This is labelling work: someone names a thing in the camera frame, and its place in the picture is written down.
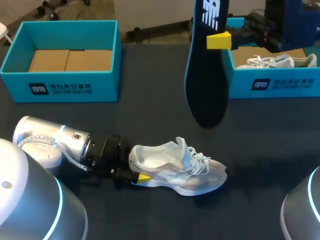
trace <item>table surface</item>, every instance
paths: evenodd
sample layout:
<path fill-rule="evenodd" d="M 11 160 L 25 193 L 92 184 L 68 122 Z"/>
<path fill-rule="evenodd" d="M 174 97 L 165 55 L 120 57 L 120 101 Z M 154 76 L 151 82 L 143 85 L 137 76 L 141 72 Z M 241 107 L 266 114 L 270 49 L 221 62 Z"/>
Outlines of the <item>table surface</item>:
<path fill-rule="evenodd" d="M 0 48 L 0 63 L 7 50 Z M 125 46 L 117 103 L 14 104 L 0 82 L 3 139 L 28 115 L 146 146 L 180 136 L 227 166 L 225 184 L 197 197 L 165 187 L 117 189 L 110 179 L 82 185 L 89 240 L 284 239 L 281 204 L 320 163 L 320 98 L 232 100 L 218 127 L 202 129 L 184 96 L 188 53 L 188 45 Z"/>

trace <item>shoe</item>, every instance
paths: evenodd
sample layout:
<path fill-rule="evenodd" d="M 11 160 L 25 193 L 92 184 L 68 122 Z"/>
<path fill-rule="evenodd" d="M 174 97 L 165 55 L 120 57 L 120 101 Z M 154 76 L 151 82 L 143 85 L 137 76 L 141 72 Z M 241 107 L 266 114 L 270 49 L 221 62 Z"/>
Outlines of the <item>shoe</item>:
<path fill-rule="evenodd" d="M 129 155 L 131 170 L 151 178 L 139 185 L 169 187 L 180 195 L 196 196 L 216 190 L 226 181 L 222 163 L 197 153 L 181 137 L 176 142 L 133 147 Z"/>
<path fill-rule="evenodd" d="M 288 54 L 276 58 L 265 57 L 249 58 L 246 65 L 238 66 L 236 69 L 265 69 L 265 68 L 316 68 L 317 56 L 311 54 L 306 58 L 294 58 Z"/>

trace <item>teal shoebox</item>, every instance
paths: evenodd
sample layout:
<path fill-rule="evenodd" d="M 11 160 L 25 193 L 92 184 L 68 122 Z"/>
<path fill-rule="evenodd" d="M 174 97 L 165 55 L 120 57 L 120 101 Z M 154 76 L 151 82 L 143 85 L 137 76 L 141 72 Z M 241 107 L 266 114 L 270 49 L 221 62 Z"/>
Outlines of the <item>teal shoebox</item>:
<path fill-rule="evenodd" d="M 112 54 L 109 70 L 28 72 L 36 50 L 102 50 Z M 115 20 L 23 22 L 0 77 L 16 103 L 116 102 L 121 54 Z"/>
<path fill-rule="evenodd" d="M 234 28 L 244 24 L 244 18 L 227 21 Z M 229 50 L 222 51 L 222 59 L 230 99 L 320 97 L 320 67 L 236 69 Z"/>

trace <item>shoelace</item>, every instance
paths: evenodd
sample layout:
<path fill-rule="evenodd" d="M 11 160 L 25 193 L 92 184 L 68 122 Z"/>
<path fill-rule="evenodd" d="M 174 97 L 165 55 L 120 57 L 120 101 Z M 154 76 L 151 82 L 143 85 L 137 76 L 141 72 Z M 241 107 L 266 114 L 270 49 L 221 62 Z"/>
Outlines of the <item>shoelace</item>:
<path fill-rule="evenodd" d="M 275 61 L 275 59 L 273 57 L 261 58 L 258 55 L 254 55 L 254 56 L 256 56 L 256 58 L 249 58 L 246 61 L 247 65 L 255 66 L 255 67 L 258 67 L 258 68 L 265 68 L 266 66 L 269 66 L 271 64 L 275 64 L 276 63 L 276 61 Z"/>
<path fill-rule="evenodd" d="M 206 157 L 202 153 L 197 153 L 196 150 L 193 147 L 188 147 L 191 155 L 191 164 L 192 166 L 188 169 L 182 170 L 182 173 L 188 172 L 191 170 L 190 175 L 187 176 L 197 176 L 197 175 L 207 175 L 210 171 L 209 167 L 209 161 L 211 160 L 211 157 Z"/>

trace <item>chair leg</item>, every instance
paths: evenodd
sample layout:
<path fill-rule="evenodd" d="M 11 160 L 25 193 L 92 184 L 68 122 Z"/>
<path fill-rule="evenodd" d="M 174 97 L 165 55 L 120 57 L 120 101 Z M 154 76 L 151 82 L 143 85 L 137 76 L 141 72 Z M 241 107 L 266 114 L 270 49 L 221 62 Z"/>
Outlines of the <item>chair leg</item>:
<path fill-rule="evenodd" d="M 10 44 L 12 44 L 12 41 L 11 41 L 10 37 L 8 37 L 8 35 L 5 35 L 4 37 L 8 40 L 8 42 L 9 42 Z"/>

